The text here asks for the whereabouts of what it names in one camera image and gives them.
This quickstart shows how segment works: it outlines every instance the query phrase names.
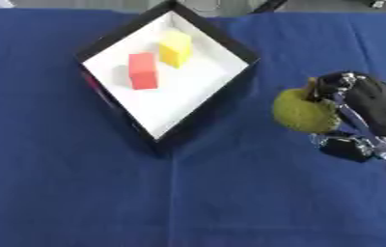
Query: blue tablecloth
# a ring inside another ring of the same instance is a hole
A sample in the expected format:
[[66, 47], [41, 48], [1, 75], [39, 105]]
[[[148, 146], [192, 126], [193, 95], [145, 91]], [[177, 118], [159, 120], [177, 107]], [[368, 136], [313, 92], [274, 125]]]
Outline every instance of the blue tablecloth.
[[270, 106], [308, 76], [386, 80], [386, 14], [212, 21], [262, 57], [252, 94], [156, 157], [73, 54], [131, 15], [0, 10], [0, 247], [386, 246], [386, 165], [316, 151]]

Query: green ball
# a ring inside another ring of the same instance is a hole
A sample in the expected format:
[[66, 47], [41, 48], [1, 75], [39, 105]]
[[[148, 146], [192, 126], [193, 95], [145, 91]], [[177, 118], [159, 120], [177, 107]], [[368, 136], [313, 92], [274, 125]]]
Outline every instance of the green ball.
[[274, 100], [274, 119], [285, 127], [309, 133], [324, 133], [339, 127], [336, 105], [329, 100], [311, 102], [303, 89], [281, 92]]

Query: black box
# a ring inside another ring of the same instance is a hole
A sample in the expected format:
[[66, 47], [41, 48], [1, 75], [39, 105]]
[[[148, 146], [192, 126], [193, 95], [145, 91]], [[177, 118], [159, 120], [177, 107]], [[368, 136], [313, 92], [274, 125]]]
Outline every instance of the black box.
[[[180, 69], [157, 62], [158, 89], [131, 89], [128, 55], [158, 54], [161, 35], [174, 29], [192, 38], [191, 58]], [[234, 100], [232, 94], [242, 95], [259, 60], [243, 44], [177, 1], [163, 2], [140, 14], [81, 50], [77, 58], [100, 96], [113, 109], [127, 113], [133, 127], [153, 144], [191, 131], [201, 118], [218, 110], [218, 102]]]

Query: robotic hand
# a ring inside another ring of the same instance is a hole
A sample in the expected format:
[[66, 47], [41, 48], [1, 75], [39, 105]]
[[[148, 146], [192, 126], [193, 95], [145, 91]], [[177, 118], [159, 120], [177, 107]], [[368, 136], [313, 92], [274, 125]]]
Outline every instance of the robotic hand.
[[[304, 99], [316, 104], [334, 103], [328, 110], [353, 129], [345, 132], [328, 127], [327, 131], [307, 131], [313, 133], [312, 142], [322, 152], [357, 162], [371, 158], [386, 161], [385, 82], [355, 71], [327, 74], [314, 79]], [[288, 126], [279, 118], [278, 100], [274, 115]]]

